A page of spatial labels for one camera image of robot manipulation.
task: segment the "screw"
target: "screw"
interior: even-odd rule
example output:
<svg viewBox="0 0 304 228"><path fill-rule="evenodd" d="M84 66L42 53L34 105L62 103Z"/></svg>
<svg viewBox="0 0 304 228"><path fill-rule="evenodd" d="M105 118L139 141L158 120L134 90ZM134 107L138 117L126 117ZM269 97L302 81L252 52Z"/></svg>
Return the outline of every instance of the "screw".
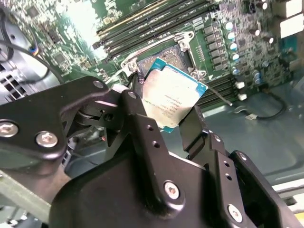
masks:
<svg viewBox="0 0 304 228"><path fill-rule="evenodd" d="M57 145L58 138L51 132L41 132L36 137L38 145L51 148Z"/></svg>
<svg viewBox="0 0 304 228"><path fill-rule="evenodd" d="M10 138L18 133L18 127L10 122L0 123L0 137Z"/></svg>
<svg viewBox="0 0 304 228"><path fill-rule="evenodd" d="M228 211L229 211L229 214L232 216L232 218L236 222L241 223L243 221L243 217L242 217L241 212L234 205L229 204L228 205Z"/></svg>
<svg viewBox="0 0 304 228"><path fill-rule="evenodd" d="M130 97L134 98L134 99L137 98L136 95L135 95L135 93L133 93L133 92L128 92L128 95L129 95Z"/></svg>
<svg viewBox="0 0 304 228"><path fill-rule="evenodd" d="M136 64L135 62L129 63L129 69L130 69L132 72L136 72L136 71L137 71L137 64Z"/></svg>
<svg viewBox="0 0 304 228"><path fill-rule="evenodd" d="M172 182L166 182L164 188L171 199L176 200L180 196L180 191L178 187Z"/></svg>
<svg viewBox="0 0 304 228"><path fill-rule="evenodd" d="M214 135L214 138L218 141L218 142L220 142L220 138L215 134Z"/></svg>
<svg viewBox="0 0 304 228"><path fill-rule="evenodd" d="M100 82L100 81L94 81L93 84L97 87L97 88L103 88L104 85Z"/></svg>
<svg viewBox="0 0 304 228"><path fill-rule="evenodd" d="M243 153L239 152L238 154L241 156L241 158L242 158L244 161L247 160L247 157L246 157Z"/></svg>

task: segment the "wire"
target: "wire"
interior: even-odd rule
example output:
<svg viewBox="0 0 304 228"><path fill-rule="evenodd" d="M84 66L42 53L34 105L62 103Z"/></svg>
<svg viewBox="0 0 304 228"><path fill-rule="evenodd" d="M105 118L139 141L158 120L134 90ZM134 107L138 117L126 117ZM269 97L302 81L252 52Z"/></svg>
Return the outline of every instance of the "wire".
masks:
<svg viewBox="0 0 304 228"><path fill-rule="evenodd" d="M6 25L5 25L5 12L3 11L3 9L0 9L0 30L3 36L4 41L6 41L8 44L11 44L10 38L8 36L7 30L6 30ZM0 60L0 63L5 63L9 60L11 60L14 56L14 49L10 48L9 46L7 46L7 50L8 50L8 56L5 60Z"/></svg>
<svg viewBox="0 0 304 228"><path fill-rule="evenodd" d="M11 44L11 43L8 43L4 40L0 40L0 44L3 44L3 45L6 45L7 47L9 48L12 48L12 49L15 49L15 50L18 50L18 51L21 51L31 57L33 57L35 60L37 60L38 62L40 62L41 64L43 64L49 71L51 71L55 77L57 78L57 80L59 81L60 84L64 84L64 81L61 77L61 75L53 68L51 67L46 61L42 60L41 58L39 58L38 56L34 56L32 55L29 51L27 51L26 49L22 48L22 47L19 47L17 45L14 45L14 44ZM34 84L34 83L37 83L37 82L40 82L42 80L44 80L46 77L48 77L49 73L47 71L47 73L41 77L40 79L38 80L26 80L26 81L22 81L20 83L24 83L24 84Z"/></svg>
<svg viewBox="0 0 304 228"><path fill-rule="evenodd" d="M33 52L38 52L39 48L38 48L37 39L36 39L36 36L35 36L32 28L30 27L30 25L21 16L19 16L17 13L14 13L12 11L10 11L9 13L12 14L14 17L18 18L24 24L24 26L29 30L29 32L32 36L33 42L34 42L34 45L33 45L34 48L32 50L34 50Z"/></svg>
<svg viewBox="0 0 304 228"><path fill-rule="evenodd" d="M219 94L219 92L216 91L214 88L210 87L209 85L207 85L207 86L208 86L208 89L210 89L210 90L211 90L216 96L218 96L223 102L225 102L225 103L228 104L229 106L232 106L232 105L233 105L229 100L225 99L221 94Z"/></svg>
<svg viewBox="0 0 304 228"><path fill-rule="evenodd" d="M253 114L253 113L247 111L247 109L241 110L240 112L245 113L247 119L252 118L252 119L263 120L263 121L274 120L277 117L281 116L287 110L286 102L282 98L280 98L279 96L273 94L269 89L262 90L262 93L271 96L273 99L275 99L277 102L279 102L281 104L282 108L276 114L274 114L272 116L258 116L256 114Z"/></svg>
<svg viewBox="0 0 304 228"><path fill-rule="evenodd" d="M75 153L75 152L71 152L71 155L74 155L75 157L78 157L78 158L82 158L82 159L86 160L88 163L90 163L91 165L98 166L97 163L90 161L90 159L88 159L87 157L85 157L83 155L80 155L80 154Z"/></svg>

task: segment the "green circuit board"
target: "green circuit board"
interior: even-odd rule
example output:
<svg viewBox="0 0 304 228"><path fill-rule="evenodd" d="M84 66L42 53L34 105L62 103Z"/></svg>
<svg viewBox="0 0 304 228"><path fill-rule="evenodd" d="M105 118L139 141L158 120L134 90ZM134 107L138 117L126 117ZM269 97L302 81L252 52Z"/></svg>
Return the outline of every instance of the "green circuit board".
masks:
<svg viewBox="0 0 304 228"><path fill-rule="evenodd" d="M65 81L95 76L125 85L129 74L115 75L122 63L157 43L136 55L139 70L162 57L208 83L237 69L251 90L258 80L276 86L292 76L278 58L281 39L269 30L274 18L270 3L255 12L248 12L242 0L11 0L9 6L32 27L40 54ZM229 22L233 26L227 29ZM261 34L256 37L252 29ZM193 34L190 48L182 51L178 34L187 33ZM265 36L274 42L265 42ZM231 43L237 48L231 50Z"/></svg>

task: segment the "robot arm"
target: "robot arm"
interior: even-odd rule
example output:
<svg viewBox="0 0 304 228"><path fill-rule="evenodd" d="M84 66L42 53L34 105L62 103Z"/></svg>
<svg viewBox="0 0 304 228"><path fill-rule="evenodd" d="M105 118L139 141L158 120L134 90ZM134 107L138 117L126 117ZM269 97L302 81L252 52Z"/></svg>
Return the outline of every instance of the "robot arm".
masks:
<svg viewBox="0 0 304 228"><path fill-rule="evenodd" d="M180 123L184 160L168 152L141 98L120 92L84 77L0 106L0 192L50 228L302 227L198 107ZM108 161L69 181L60 170L67 139L91 125L106 128Z"/></svg>

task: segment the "black cable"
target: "black cable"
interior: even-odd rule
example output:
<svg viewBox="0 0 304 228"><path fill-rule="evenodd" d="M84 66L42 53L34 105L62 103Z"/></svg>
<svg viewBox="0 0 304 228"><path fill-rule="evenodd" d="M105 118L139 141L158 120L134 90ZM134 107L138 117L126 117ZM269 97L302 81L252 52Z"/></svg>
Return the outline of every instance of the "black cable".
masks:
<svg viewBox="0 0 304 228"><path fill-rule="evenodd" d="M241 112L245 113L246 116L254 116L255 117L254 119L257 119L257 120L269 121L269 120L276 119L277 117L279 117L280 115L282 115L287 110L287 104L286 104L286 102L282 98L280 98L279 96L273 94L268 89L262 90L262 93L271 96L273 99L275 99L278 103L281 104L282 108L276 114L274 114L272 116L258 116L256 114L253 114L253 113L247 111L247 110L242 110Z"/></svg>
<svg viewBox="0 0 304 228"><path fill-rule="evenodd" d="M9 48L12 48L14 50L18 50L18 51L21 51L31 57L33 57L34 59L36 59L38 62L40 62L41 64L43 64L49 71L51 71L55 77L57 78L57 80L59 81L60 84L64 84L64 80L62 79L61 75L53 68L51 67L46 61L42 60L41 58L39 58L38 56L34 56L32 55L29 51L27 51L26 49L22 48L22 47L19 47L17 45L14 45L14 44L11 44L11 43L8 43L4 40L0 40L0 44L3 44L3 45L6 45L7 47ZM42 80L44 80L46 77L48 77L48 72L43 76L41 77L40 79L38 80L26 80L26 81L23 81L23 82L20 82L20 83L24 83L24 84L34 84L34 83L37 83L37 82L40 82Z"/></svg>
<svg viewBox="0 0 304 228"><path fill-rule="evenodd" d="M5 13L2 9L0 9L0 30L3 36L4 41L6 41L8 44L12 44L10 41L10 38L8 36L8 33L6 31L6 25L5 25L5 20L6 20L6 16ZM8 56L5 60L0 60L0 63L5 63L9 60L11 60L14 56L14 49L9 47L7 45L7 49L8 49Z"/></svg>
<svg viewBox="0 0 304 228"><path fill-rule="evenodd" d="M11 15L13 15L14 17L18 18L23 24L24 26L29 30L31 36L32 36L32 39L33 39L33 42L34 42L34 48L35 49L38 49L38 42L37 42L37 39L36 39L36 36L35 36L35 33L33 32L33 29L31 28L31 26L21 17L19 16L17 13L14 13L14 12L9 12Z"/></svg>

